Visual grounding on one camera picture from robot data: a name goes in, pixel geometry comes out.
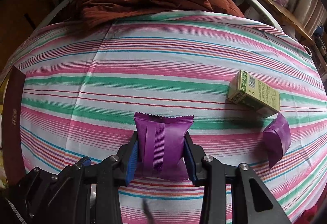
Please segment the dark red crumpled garment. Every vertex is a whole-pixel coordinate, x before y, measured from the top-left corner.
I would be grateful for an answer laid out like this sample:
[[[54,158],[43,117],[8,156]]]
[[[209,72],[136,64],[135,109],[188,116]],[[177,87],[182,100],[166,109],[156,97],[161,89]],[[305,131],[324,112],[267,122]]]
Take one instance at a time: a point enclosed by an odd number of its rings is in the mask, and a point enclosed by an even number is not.
[[[73,0],[68,18],[87,28],[102,23],[170,10],[198,10],[244,17],[232,0]]]

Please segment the purple snack packet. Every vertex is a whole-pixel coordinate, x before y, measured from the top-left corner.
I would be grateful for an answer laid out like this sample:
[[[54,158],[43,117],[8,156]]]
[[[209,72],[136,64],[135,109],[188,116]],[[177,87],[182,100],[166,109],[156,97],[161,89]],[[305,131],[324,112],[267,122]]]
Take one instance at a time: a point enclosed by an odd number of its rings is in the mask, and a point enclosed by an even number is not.
[[[140,161],[138,177],[154,177],[168,181],[188,179],[183,161],[185,134],[193,124],[193,116],[164,117],[136,112]]]
[[[264,129],[263,141],[267,150],[269,169],[282,159],[291,145],[291,132],[287,119],[278,113]]]

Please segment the floral curtain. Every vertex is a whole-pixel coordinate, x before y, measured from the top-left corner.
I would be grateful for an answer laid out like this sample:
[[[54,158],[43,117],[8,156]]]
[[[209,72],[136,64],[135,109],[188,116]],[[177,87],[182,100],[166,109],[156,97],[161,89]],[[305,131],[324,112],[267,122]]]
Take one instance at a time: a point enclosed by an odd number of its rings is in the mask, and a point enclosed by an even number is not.
[[[309,36],[326,21],[326,8],[321,0],[295,0],[292,12]]]

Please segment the striped pink green bedsheet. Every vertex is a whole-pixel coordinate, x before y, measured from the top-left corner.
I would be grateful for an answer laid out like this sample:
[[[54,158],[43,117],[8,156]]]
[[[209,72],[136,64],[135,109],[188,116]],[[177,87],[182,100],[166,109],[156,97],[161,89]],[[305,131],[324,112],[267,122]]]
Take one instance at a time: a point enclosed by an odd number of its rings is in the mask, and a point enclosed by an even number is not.
[[[192,140],[221,162],[249,164],[294,222],[326,186],[326,93],[301,44],[245,18],[166,11],[87,29],[52,24],[9,58],[26,75],[20,115],[23,164],[59,172],[98,163],[126,144],[134,114],[191,115]],[[270,118],[227,101],[238,71],[280,93],[291,145],[270,167],[262,130]]]

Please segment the green tea box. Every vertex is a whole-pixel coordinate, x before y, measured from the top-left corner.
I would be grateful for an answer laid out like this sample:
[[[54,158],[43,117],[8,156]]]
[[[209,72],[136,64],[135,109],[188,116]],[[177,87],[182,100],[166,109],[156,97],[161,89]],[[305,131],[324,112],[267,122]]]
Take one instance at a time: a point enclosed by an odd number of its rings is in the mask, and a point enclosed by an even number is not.
[[[242,69],[230,81],[227,99],[265,118],[280,112],[279,92]]]

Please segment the gold metal tin tray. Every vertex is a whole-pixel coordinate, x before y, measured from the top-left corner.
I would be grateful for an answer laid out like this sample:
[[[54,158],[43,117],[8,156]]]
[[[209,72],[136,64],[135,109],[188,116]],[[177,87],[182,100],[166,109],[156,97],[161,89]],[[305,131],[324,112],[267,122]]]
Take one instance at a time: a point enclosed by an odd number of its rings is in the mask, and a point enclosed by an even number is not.
[[[12,66],[1,84],[1,148],[9,186],[26,174],[20,141],[20,114],[26,75]]]

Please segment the white bed rail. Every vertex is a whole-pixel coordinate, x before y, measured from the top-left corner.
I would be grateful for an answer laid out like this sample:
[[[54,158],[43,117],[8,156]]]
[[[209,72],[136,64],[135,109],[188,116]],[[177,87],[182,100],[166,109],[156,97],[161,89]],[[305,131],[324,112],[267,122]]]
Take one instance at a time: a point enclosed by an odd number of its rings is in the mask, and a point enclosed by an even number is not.
[[[267,11],[265,7],[259,3],[259,1],[257,0],[244,0],[244,1],[259,14],[259,16],[264,20],[264,22],[267,25],[270,25],[276,28],[277,30],[283,32],[283,29],[280,26],[280,24],[275,20],[275,18],[270,14],[270,12]]]

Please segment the wooden side shelf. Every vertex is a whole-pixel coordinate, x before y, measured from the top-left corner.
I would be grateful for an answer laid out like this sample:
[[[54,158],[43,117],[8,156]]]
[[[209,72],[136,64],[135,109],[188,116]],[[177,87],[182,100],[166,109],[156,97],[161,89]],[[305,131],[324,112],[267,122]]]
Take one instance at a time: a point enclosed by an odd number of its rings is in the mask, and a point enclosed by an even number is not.
[[[304,39],[304,43],[308,44],[308,47],[313,54],[318,58],[318,61],[321,64],[321,67],[326,72],[326,61],[324,60],[321,52],[318,50],[313,38],[309,36],[309,32],[304,28],[304,26],[296,19],[296,17],[288,11],[285,7],[277,4],[272,0],[258,0],[261,4],[275,16],[277,22],[282,25],[286,24],[291,26],[297,33],[301,35],[301,39]]]

